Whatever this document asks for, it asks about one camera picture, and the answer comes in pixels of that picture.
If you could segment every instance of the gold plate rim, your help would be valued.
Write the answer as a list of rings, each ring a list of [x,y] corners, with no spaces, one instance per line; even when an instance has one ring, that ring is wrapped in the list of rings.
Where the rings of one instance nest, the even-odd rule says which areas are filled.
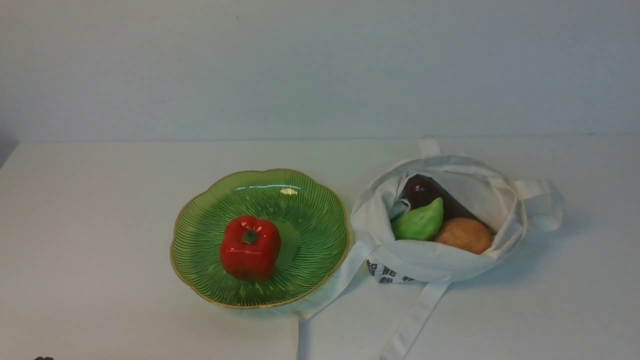
[[[211,190],[211,188],[213,188],[220,181],[222,181],[222,180],[224,180],[224,179],[226,179],[228,177],[231,177],[231,176],[234,176],[234,175],[238,175],[238,174],[250,173],[250,172],[263,174],[263,173],[266,173],[266,172],[279,171],[279,170],[280,171],[282,171],[282,170],[284,170],[284,171],[293,171],[293,172],[297,172],[298,174],[301,174],[303,176],[306,176],[307,178],[311,179],[311,181],[313,181],[318,186],[322,186],[323,188],[327,189],[329,192],[331,192],[333,194],[333,196],[336,197],[336,199],[338,199],[338,202],[339,202],[339,204],[340,204],[340,206],[342,208],[342,216],[343,216],[343,219],[344,219],[344,225],[345,225],[346,230],[347,230],[347,242],[346,242],[347,244],[344,247],[344,251],[342,252],[342,256],[340,257],[340,260],[336,263],[335,267],[331,271],[329,271],[322,278],[322,280],[320,280],[313,288],[311,288],[310,290],[308,290],[307,292],[305,292],[302,295],[298,295],[297,297],[294,297],[293,299],[289,299],[289,300],[286,300],[286,301],[277,302],[275,304],[237,306],[237,305],[224,304],[222,302],[215,301],[215,300],[212,300],[212,299],[206,297],[202,292],[200,292],[200,290],[196,289],[185,278],[183,278],[182,274],[180,274],[178,269],[176,269],[175,262],[173,261],[173,248],[174,248],[175,241],[176,241],[177,225],[178,225],[178,220],[180,220],[180,217],[182,216],[182,213],[187,208],[187,206],[189,204],[191,204],[191,202],[193,202],[198,197],[204,195],[205,193],[209,192],[209,190]],[[347,218],[347,211],[346,211],[346,208],[344,206],[344,203],[343,203],[342,199],[340,199],[340,197],[338,196],[338,194],[335,193],[335,191],[333,191],[329,187],[317,182],[313,177],[310,177],[309,175],[305,174],[304,172],[301,172],[299,170],[295,170],[295,169],[292,169],[292,168],[270,168],[270,169],[267,169],[267,170],[241,170],[241,171],[233,172],[231,174],[228,174],[228,175],[225,175],[225,176],[219,178],[215,183],[213,183],[205,191],[203,191],[202,193],[199,193],[198,195],[195,195],[193,198],[191,198],[191,200],[187,201],[187,203],[182,207],[182,209],[180,209],[180,212],[178,213],[178,216],[176,217],[175,223],[173,225],[173,239],[171,241],[171,246],[169,248],[169,258],[171,260],[171,267],[173,268],[173,272],[178,276],[178,278],[184,284],[189,286],[191,288],[191,290],[193,290],[196,294],[198,294],[198,296],[200,296],[201,298],[203,298],[206,301],[210,302],[211,304],[216,304],[218,306],[227,307],[229,309],[266,309],[266,308],[269,308],[269,307],[277,307],[277,306],[291,304],[292,302],[295,302],[295,301],[297,301],[299,299],[302,299],[303,297],[306,297],[307,295],[309,295],[312,292],[316,291],[320,286],[324,285],[329,280],[329,278],[335,273],[335,271],[338,270],[338,268],[341,266],[341,264],[344,262],[344,259],[347,257],[347,253],[349,252],[350,245],[351,245],[351,230],[349,228],[349,222],[348,222],[348,218]]]

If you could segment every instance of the toy food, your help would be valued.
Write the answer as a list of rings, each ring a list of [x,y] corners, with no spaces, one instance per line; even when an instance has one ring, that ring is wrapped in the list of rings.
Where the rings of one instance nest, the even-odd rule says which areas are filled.
[[[468,218],[452,218],[442,224],[433,241],[479,255],[491,247],[492,239],[482,223]]]
[[[427,206],[413,209],[391,223],[397,240],[429,240],[442,225],[442,199],[437,198]]]
[[[280,234],[272,222],[241,215],[225,227],[220,264],[236,279],[267,281],[275,272],[280,245]]]
[[[442,217],[444,221],[452,218],[469,218],[482,222],[430,177],[415,175],[409,178],[404,186],[404,196],[412,209],[428,205],[434,199],[441,197],[444,207]]]

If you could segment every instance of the red bell pepper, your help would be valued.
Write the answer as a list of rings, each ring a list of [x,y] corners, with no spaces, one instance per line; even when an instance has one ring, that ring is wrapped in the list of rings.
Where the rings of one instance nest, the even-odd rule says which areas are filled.
[[[275,272],[280,245],[280,234],[272,222],[242,215],[225,228],[220,263],[236,279],[267,281]]]

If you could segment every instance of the white wall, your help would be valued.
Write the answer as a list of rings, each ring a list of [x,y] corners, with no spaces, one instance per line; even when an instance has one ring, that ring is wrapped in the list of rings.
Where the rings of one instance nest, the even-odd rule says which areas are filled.
[[[0,0],[0,138],[640,132],[638,0]]]
[[[0,142],[0,167],[4,165],[4,162],[9,158],[9,155],[15,149],[15,144]]]

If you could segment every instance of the plate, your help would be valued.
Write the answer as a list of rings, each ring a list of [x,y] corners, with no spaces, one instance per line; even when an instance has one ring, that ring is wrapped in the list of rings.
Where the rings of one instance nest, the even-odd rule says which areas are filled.
[[[240,281],[220,265],[225,226],[240,215],[272,221],[282,248],[274,276]],[[236,309],[274,307],[322,285],[349,246],[344,206],[329,188],[291,169],[236,172],[214,183],[180,211],[171,245],[175,273],[198,295]]]

